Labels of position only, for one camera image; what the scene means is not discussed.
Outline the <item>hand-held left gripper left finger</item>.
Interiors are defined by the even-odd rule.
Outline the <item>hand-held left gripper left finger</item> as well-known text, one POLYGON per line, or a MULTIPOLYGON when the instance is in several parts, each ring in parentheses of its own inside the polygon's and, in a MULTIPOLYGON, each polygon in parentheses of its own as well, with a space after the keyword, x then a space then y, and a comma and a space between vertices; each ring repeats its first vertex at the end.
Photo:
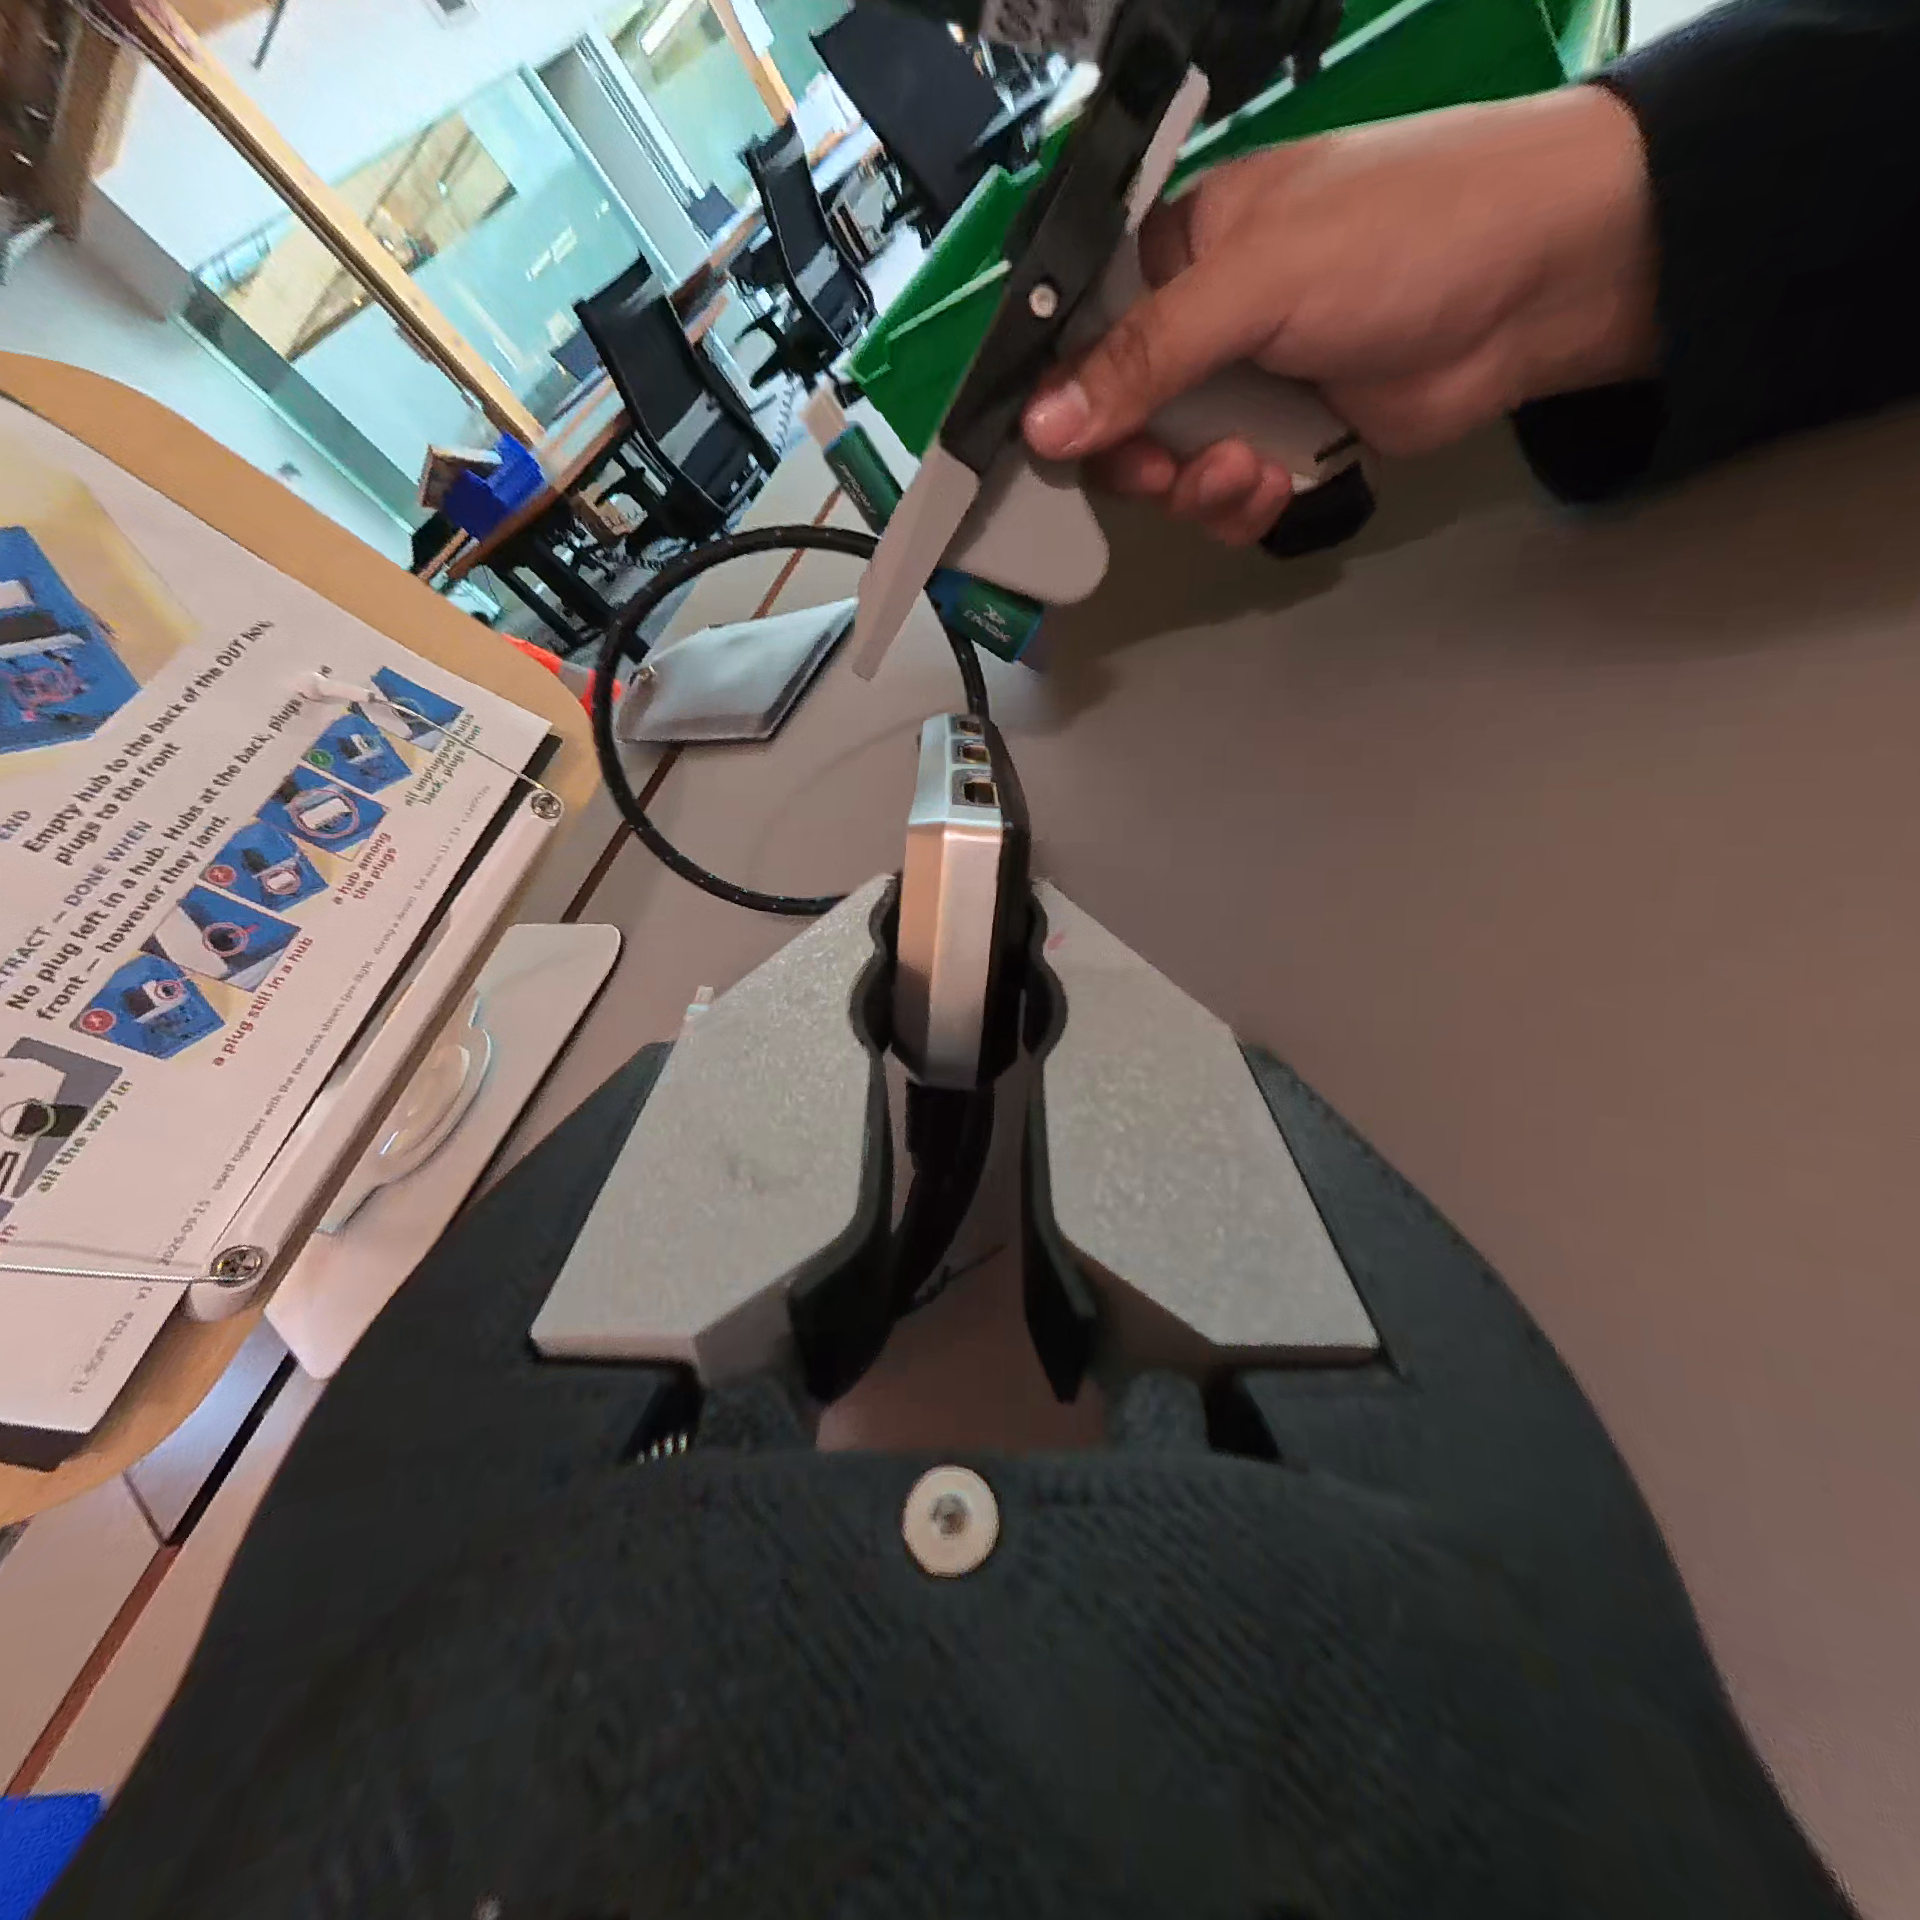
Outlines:
POLYGON ((684 1024, 532 1321, 544 1357, 788 1372, 818 1403, 878 1357, 897 896, 868 880, 684 1024))

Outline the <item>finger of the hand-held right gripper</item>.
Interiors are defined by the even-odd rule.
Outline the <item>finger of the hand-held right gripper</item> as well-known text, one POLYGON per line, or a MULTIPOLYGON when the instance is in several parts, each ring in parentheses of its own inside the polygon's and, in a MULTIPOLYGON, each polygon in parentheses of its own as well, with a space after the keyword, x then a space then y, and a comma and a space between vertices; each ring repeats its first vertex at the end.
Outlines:
POLYGON ((1108 565, 1112 545, 1082 466, 1002 452, 935 570, 1065 609, 1091 600, 1108 565))
POLYGON ((928 449, 881 535, 856 596, 852 673, 873 682, 931 577, 977 506, 982 475, 950 449, 928 449))

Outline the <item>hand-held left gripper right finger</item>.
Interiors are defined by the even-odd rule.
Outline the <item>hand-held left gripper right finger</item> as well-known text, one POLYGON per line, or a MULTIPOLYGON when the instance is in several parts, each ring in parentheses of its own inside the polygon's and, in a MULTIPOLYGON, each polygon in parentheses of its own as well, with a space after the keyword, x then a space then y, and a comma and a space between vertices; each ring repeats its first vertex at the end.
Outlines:
POLYGON ((1378 1360, 1234 1034, 1047 880, 1026 964, 1025 1324, 1055 1399, 1378 1360))

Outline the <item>brushed metal hub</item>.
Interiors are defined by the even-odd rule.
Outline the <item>brushed metal hub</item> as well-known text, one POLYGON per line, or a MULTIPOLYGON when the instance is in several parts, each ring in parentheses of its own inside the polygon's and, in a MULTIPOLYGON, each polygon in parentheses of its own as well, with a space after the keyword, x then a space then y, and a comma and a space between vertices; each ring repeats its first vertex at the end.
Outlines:
POLYGON ((1031 820, 993 721, 945 713, 920 739, 898 876, 894 1043, 926 1088, 985 1088, 1017 1049, 1031 820))

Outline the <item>green storage bin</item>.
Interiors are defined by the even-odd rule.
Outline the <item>green storage bin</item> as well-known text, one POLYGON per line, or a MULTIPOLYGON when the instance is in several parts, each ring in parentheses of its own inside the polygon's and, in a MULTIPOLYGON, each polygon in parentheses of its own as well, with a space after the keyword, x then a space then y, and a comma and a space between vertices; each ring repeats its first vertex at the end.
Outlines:
MULTIPOLYGON (((1330 131, 1558 90, 1619 58, 1628 21, 1628 2, 1346 5, 1319 74, 1300 87, 1279 81, 1234 114, 1200 127, 1169 185, 1330 131)), ((849 360, 858 394, 914 458, 939 429, 985 338, 1014 231, 1080 116, 1055 129, 1026 167, 988 171, 849 360)))

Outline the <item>blue storage bin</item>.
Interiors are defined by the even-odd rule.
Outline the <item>blue storage bin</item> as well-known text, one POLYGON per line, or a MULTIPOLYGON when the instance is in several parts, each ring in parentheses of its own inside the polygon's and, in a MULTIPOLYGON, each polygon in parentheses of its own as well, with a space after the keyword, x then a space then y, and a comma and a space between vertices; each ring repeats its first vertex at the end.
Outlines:
POLYGON ((105 1812, 97 1793, 2 1796, 2 1919, 32 1919, 105 1812))

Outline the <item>person's right forearm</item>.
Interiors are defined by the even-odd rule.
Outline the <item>person's right forearm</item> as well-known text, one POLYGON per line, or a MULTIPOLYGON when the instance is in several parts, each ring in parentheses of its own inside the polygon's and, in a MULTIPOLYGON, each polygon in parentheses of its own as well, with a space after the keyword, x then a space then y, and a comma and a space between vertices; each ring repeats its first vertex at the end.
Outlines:
POLYGON ((1571 506, 1919 394, 1919 5, 1727 5, 1593 81, 1638 121, 1655 373, 1521 408, 1571 506))

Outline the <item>person's right hand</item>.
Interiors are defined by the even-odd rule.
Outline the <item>person's right hand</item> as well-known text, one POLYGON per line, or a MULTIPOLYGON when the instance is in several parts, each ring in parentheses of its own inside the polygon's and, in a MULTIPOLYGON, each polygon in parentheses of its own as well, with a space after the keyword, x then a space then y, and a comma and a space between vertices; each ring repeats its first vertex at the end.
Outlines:
POLYGON ((1658 369, 1642 129, 1596 84, 1236 161, 1159 203, 1139 256, 1143 299, 1047 377, 1025 443, 1225 545, 1280 522, 1284 465, 1247 439, 1182 455, 1145 433, 1223 369, 1315 387, 1390 458, 1658 369))

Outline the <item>small blue crate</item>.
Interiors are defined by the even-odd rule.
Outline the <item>small blue crate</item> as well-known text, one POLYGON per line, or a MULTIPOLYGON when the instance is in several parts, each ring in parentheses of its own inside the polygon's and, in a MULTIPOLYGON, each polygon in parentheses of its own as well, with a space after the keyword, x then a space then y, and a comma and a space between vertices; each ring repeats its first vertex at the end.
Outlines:
POLYGON ((472 539, 491 538, 544 491, 539 459, 512 435, 489 449, 449 450, 447 468, 440 515, 472 539))

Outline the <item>printed instruction sheet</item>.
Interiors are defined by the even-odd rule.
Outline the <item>printed instruction sheet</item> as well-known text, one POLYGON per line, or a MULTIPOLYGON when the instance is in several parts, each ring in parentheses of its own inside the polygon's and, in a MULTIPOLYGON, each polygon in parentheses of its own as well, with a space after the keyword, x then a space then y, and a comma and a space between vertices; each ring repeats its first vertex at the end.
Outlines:
POLYGON ((4 1464, 343 1172, 566 805, 539 712, 4 401, 4 1464))

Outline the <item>wooden stand board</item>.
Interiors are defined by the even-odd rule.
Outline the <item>wooden stand board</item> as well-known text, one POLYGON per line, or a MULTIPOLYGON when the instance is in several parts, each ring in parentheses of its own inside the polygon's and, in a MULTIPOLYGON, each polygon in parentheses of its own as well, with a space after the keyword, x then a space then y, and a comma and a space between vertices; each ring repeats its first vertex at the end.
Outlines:
POLYGON ((244 1236, 244 1245, 264 1249, 251 1282, 215 1285, 210 1305, 183 1308, 95 1436, 60 1468, 4 1466, 2 1522, 12 1529, 122 1475, 207 1399, 318 1236, 323 1213, 374 1143, 378 1123, 473 997, 502 938, 528 920, 538 883, 556 872, 559 853, 585 820, 596 772, 585 712, 560 679, 406 578, 396 562, 230 447, 108 376, 24 352, 4 352, 2 361, 4 397, 18 412, 65 433, 398 647, 543 715, 559 740, 539 768, 539 779, 559 796, 548 817, 520 811, 498 828, 479 879, 431 921, 419 959, 330 1077, 316 1107, 321 1120, 298 1127, 296 1148, 307 1159, 296 1164, 296 1177, 307 1177, 307 1186, 296 1192, 296 1211, 283 1225, 244 1236))

